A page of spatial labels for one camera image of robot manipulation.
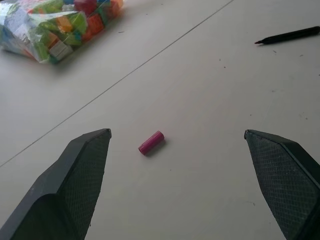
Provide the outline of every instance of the table surface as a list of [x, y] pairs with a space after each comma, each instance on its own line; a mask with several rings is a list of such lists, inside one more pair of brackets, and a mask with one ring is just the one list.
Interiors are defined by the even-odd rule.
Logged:
[[[320, 160], [320, 38], [253, 43], [318, 25], [320, 2], [125, 5], [58, 66], [1, 52], [0, 225], [70, 140], [110, 128], [86, 239], [284, 240], [244, 132], [292, 139]], [[142, 156], [157, 130], [166, 145]]]

